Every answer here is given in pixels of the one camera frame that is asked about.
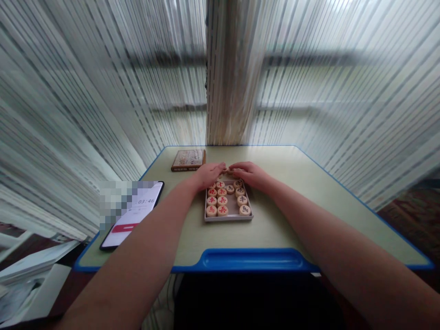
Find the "phone screen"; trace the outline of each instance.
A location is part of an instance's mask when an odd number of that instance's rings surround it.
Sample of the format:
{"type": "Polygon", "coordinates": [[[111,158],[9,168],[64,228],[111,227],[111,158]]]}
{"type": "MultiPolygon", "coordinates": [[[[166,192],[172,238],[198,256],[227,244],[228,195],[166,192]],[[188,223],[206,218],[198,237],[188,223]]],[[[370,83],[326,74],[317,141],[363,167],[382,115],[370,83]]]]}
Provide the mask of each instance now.
{"type": "Polygon", "coordinates": [[[100,249],[118,247],[156,206],[163,186],[164,183],[159,181],[152,188],[143,189],[144,192],[137,196],[136,203],[113,225],[100,249]]]}

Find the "translucent curtain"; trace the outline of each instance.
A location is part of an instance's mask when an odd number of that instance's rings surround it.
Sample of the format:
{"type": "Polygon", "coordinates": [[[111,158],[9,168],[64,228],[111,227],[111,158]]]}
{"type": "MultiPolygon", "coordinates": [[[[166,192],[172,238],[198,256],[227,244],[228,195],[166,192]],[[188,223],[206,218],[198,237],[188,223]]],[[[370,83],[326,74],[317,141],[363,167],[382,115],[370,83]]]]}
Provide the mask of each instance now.
{"type": "Polygon", "coordinates": [[[438,1],[281,0],[273,24],[241,143],[295,144],[374,209],[440,165],[438,1]]]}
{"type": "Polygon", "coordinates": [[[208,1],[209,145],[244,144],[276,2],[208,1]]]}
{"type": "Polygon", "coordinates": [[[2,1],[2,221],[84,239],[99,182],[204,144],[204,1],[2,1]]]}

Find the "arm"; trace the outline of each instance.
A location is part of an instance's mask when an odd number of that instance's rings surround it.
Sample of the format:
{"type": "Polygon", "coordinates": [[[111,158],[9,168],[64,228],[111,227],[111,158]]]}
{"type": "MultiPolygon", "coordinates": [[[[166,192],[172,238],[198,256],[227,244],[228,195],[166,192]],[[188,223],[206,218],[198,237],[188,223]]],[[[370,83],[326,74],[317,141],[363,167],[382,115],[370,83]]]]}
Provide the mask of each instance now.
{"type": "Polygon", "coordinates": [[[139,329],[171,272],[189,207],[225,168],[205,164],[159,202],[68,309],[60,329],[139,329]]]}
{"type": "Polygon", "coordinates": [[[440,295],[400,261],[255,164],[234,168],[273,198],[323,273],[372,326],[440,328],[440,295]]]}

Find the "desk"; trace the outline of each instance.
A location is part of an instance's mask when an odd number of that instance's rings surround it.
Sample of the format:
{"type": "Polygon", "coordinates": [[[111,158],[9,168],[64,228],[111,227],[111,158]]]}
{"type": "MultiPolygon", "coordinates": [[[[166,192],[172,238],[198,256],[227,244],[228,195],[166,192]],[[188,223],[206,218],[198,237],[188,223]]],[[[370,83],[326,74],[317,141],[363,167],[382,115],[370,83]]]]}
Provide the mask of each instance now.
{"type": "MultiPolygon", "coordinates": [[[[141,180],[162,180],[164,198],[191,172],[171,172],[178,150],[166,147],[141,180]]],[[[411,269],[433,268],[431,261],[376,213],[295,146],[205,147],[207,162],[252,161],[276,179],[352,225],[411,269]]],[[[274,202],[247,187],[254,219],[250,222],[204,222],[204,196],[194,199],[183,226],[173,272],[189,271],[318,271],[274,202]]],[[[98,234],[78,258],[75,270],[97,271],[110,256],[98,234]]]]}

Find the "box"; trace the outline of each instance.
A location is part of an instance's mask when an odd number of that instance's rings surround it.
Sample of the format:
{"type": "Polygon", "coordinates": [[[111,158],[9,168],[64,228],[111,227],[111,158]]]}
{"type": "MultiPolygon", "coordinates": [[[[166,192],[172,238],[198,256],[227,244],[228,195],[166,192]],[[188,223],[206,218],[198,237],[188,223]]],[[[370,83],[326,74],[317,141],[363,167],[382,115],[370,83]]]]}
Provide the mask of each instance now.
{"type": "Polygon", "coordinates": [[[15,316],[0,324],[0,328],[48,316],[70,271],[70,267],[54,264],[50,270],[28,277],[27,280],[40,279],[41,286],[34,289],[15,316]]]}
{"type": "Polygon", "coordinates": [[[171,171],[197,171],[206,162],[205,149],[179,150],[174,158],[171,171]]]}
{"type": "MultiPolygon", "coordinates": [[[[222,180],[226,186],[228,185],[232,185],[236,180],[222,180]]],[[[238,204],[237,204],[237,197],[235,196],[235,193],[231,194],[231,195],[226,195],[225,197],[228,199],[228,215],[227,216],[216,216],[216,217],[207,217],[206,216],[206,208],[208,207],[206,201],[208,199],[208,190],[206,189],[205,192],[205,208],[203,209],[203,213],[204,213],[204,218],[206,222],[214,222],[214,221],[240,221],[240,220],[252,220],[253,219],[253,209],[252,209],[252,205],[251,205],[251,200],[248,196],[248,191],[246,190],[245,185],[243,184],[243,188],[244,188],[244,192],[245,192],[245,196],[247,197],[247,204],[249,205],[249,207],[251,208],[251,214],[250,215],[240,215],[238,212],[238,204]]]]}

